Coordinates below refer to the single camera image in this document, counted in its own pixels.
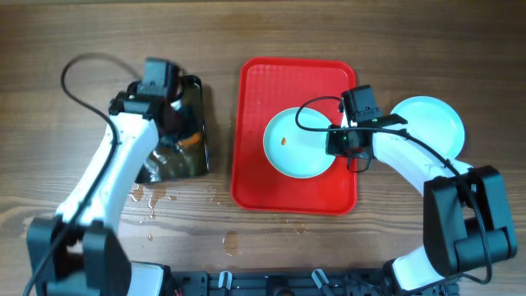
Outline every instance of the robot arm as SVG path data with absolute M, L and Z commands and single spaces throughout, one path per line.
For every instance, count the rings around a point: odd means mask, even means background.
M 385 283 L 385 295 L 414 294 L 487 264 L 477 219 L 464 219 L 462 207 L 473 208 L 473 204 L 458 178 L 471 189 L 480 210 L 490 263 L 516 255 L 518 243 L 510 206 L 504 182 L 496 169 L 491 166 L 475 169 L 441 155 L 458 171 L 460 176 L 455 176 L 416 142 L 372 131 L 378 128 L 407 130 L 408 122 L 397 114 L 382 117 L 370 86 L 348 90 L 342 97 L 340 110 L 345 111 L 342 126 L 352 125 L 358 129 L 345 131 L 331 126 L 327 153 L 378 159 L 400 173 L 424 197 L 424 245 L 385 264 L 385 275 L 390 278 Z
M 157 146 L 159 133 L 155 121 L 144 119 L 141 114 L 119 113 L 110 116 L 110 119 L 120 132 L 118 136 L 120 143 L 107 173 L 91 197 L 91 204 L 82 213 L 78 224 L 87 227 L 94 221 L 101 221 L 105 227 L 117 233 L 127 193 L 144 160 Z M 111 129 L 107 127 L 99 149 L 95 152 L 80 182 L 57 208 L 56 215 L 62 217 L 63 223 L 70 221 L 88 188 L 93 184 L 108 155 L 112 140 Z

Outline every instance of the red tray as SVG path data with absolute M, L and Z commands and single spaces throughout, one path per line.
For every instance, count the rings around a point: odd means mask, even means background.
M 357 200 L 357 176 L 347 159 L 336 157 L 314 178 L 290 178 L 276 170 L 263 151 L 266 125 L 279 112 L 322 95 L 340 97 L 356 85 L 353 69 L 344 62 L 295 58 L 253 58 L 241 71 L 238 119 L 232 170 L 232 198 L 246 210 L 342 215 Z M 341 124 L 333 100 L 309 108 Z M 351 169 L 356 170 L 356 161 Z

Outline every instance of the wooden table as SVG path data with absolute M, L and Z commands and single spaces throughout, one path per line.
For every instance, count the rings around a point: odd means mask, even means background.
M 358 84 L 374 86 L 384 113 L 414 95 L 443 99 L 466 128 L 459 158 L 504 175 L 524 246 L 525 9 L 498 1 L 0 7 L 0 295 L 21 293 L 30 276 L 26 226 L 34 216 L 53 215 L 103 135 L 101 120 L 59 88 L 61 68 L 84 52 L 111 53 L 137 69 L 146 57 L 170 58 L 207 85 L 212 172 L 141 189 L 153 194 L 154 220 L 143 194 L 127 200 L 119 237 L 132 260 L 175 271 L 343 269 L 379 267 L 422 244 L 422 198 L 380 163 L 359 176 L 358 205 L 345 216 L 234 204 L 228 188 L 239 72 L 254 56 L 345 61 Z M 68 84 L 106 109 L 129 81 L 115 67 L 89 62 Z M 228 250 L 232 257 L 223 245 L 231 231 L 238 241 L 237 251 Z M 494 265 L 488 286 L 465 280 L 463 295 L 526 294 L 525 266 L 520 247 L 514 260 Z

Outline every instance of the light blue plate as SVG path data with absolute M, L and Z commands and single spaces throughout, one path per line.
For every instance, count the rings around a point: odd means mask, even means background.
M 393 108 L 407 119 L 409 133 L 450 158 L 459 155 L 464 146 L 464 125 L 460 116 L 445 102 L 430 97 L 405 99 Z
M 286 109 L 270 120 L 263 136 L 263 148 L 266 158 L 281 173 L 293 178 L 311 178 L 325 172 L 335 156 L 325 153 L 326 132 L 309 132 L 296 125 L 297 111 L 298 108 Z M 299 122 L 305 127 L 330 125 L 327 117 L 308 108 L 300 113 Z

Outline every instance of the white plate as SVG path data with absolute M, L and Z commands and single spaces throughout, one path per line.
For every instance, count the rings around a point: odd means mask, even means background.
M 281 173 L 293 178 L 311 178 L 325 172 L 335 156 L 325 153 L 326 132 L 309 132 L 296 125 L 297 111 L 298 108 L 286 109 L 270 120 L 263 148 L 266 158 Z M 305 127 L 330 125 L 327 117 L 309 108 L 302 110 L 299 122 Z
M 397 104 L 391 111 L 393 113 L 407 119 L 412 136 L 441 154 L 455 158 L 462 150 L 464 125 L 460 116 L 445 102 L 430 96 L 416 96 Z

